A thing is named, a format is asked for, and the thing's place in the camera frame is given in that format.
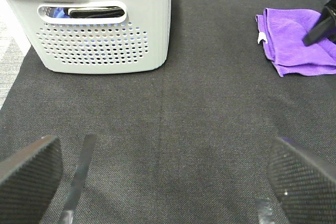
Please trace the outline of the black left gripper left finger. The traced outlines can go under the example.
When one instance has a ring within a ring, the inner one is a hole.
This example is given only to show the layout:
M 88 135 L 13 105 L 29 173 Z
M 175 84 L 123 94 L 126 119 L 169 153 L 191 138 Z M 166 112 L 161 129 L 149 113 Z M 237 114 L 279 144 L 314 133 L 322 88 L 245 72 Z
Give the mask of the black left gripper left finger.
M 63 174 L 60 139 L 45 136 L 1 162 L 1 223 L 40 223 Z

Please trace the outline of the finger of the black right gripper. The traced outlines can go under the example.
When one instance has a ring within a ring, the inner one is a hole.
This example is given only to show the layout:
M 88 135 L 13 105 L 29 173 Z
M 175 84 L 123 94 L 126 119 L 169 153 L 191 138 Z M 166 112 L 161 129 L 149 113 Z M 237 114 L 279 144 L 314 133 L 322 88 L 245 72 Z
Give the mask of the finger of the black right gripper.
M 306 33 L 302 42 L 305 46 L 311 46 L 326 38 L 335 44 L 335 0 L 324 5 L 319 19 Z

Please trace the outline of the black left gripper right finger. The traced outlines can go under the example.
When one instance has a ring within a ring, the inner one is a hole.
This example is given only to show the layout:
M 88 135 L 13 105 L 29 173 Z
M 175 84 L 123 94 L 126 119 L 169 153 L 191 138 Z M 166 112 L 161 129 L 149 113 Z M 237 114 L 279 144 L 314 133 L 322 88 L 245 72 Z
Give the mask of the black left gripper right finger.
M 335 166 L 286 137 L 269 152 L 268 178 L 290 223 L 335 223 Z

